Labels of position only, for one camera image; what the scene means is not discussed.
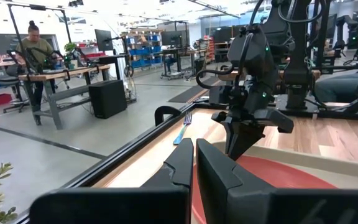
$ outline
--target stool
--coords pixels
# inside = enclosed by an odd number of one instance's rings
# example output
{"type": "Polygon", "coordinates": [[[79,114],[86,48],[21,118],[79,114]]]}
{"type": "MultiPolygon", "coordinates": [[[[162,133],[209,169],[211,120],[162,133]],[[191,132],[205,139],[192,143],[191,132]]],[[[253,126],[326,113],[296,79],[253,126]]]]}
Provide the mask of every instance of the stool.
{"type": "Polygon", "coordinates": [[[17,77],[6,77],[0,78],[0,86],[1,87],[11,87],[13,94],[15,94],[15,100],[11,101],[11,105],[8,108],[4,109],[4,113],[11,109],[17,109],[19,113],[22,112],[24,106],[29,106],[28,100],[23,100],[22,95],[20,93],[20,81],[17,77]]]}

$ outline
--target gray floor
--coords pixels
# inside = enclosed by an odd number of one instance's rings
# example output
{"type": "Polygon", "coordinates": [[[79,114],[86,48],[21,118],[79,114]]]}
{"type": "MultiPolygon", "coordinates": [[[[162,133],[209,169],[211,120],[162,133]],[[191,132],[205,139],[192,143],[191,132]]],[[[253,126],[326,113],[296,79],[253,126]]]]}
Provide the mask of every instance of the gray floor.
{"type": "MultiPolygon", "coordinates": [[[[186,60],[183,63],[183,67],[187,66],[186,60]]],[[[213,64],[208,68],[215,69],[221,65],[222,63],[213,64]]],[[[2,109],[8,106],[3,105],[0,106],[0,128],[108,156],[151,128],[154,125],[154,111],[159,106],[184,106],[183,103],[167,101],[196,85],[195,80],[161,79],[162,70],[163,68],[136,71],[134,82],[137,102],[109,119],[96,119],[87,111],[89,105],[78,106],[60,113],[64,130],[57,131],[50,118],[43,117],[43,125],[36,126],[28,108],[22,113],[3,114],[2,109]]],[[[84,83],[83,79],[74,78],[69,85],[76,87],[84,83]]],[[[64,88],[64,83],[61,83],[58,91],[64,88]]],[[[0,93],[11,93],[11,90],[1,89],[0,93]]],[[[16,206],[17,212],[20,213],[27,209],[38,195],[59,188],[99,159],[0,131],[1,161],[10,162],[14,166],[12,176],[0,187],[0,191],[6,194],[3,207],[16,206]]]]}

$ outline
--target office chair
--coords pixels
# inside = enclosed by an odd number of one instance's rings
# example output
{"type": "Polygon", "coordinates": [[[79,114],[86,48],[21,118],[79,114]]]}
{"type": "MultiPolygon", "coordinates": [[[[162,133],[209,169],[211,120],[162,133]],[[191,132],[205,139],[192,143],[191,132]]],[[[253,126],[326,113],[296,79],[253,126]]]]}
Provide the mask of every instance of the office chair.
{"type": "Polygon", "coordinates": [[[4,108],[3,112],[6,113],[8,110],[16,109],[19,113],[22,112],[23,107],[29,106],[30,103],[28,100],[23,100],[23,97],[20,92],[21,81],[18,76],[21,73],[25,73],[22,66],[16,60],[16,58],[12,55],[11,50],[8,50],[7,53],[13,58],[16,64],[9,66],[6,69],[7,76],[0,78],[0,86],[1,87],[11,87],[13,94],[15,94],[15,100],[12,100],[10,104],[12,106],[8,108],[4,108]]]}

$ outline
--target red plate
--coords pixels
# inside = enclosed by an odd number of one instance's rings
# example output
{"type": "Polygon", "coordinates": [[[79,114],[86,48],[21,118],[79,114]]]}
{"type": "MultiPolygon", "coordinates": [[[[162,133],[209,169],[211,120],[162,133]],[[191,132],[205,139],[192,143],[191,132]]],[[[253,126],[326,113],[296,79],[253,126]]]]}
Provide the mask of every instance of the red plate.
{"type": "MultiPolygon", "coordinates": [[[[241,156],[237,163],[262,180],[277,188],[335,189],[332,184],[311,174],[279,162],[252,156],[241,156]]],[[[191,209],[199,224],[206,224],[196,165],[193,169],[193,196],[191,209]]]]}

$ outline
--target black speaker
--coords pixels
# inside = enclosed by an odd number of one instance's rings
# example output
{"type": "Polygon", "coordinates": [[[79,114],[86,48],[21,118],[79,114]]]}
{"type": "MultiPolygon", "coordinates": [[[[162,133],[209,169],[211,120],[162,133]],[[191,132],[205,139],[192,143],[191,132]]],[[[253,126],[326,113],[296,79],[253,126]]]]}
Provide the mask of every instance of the black speaker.
{"type": "Polygon", "coordinates": [[[127,108],[122,80],[92,84],[89,86],[89,96],[97,118],[107,119],[127,108]]]}

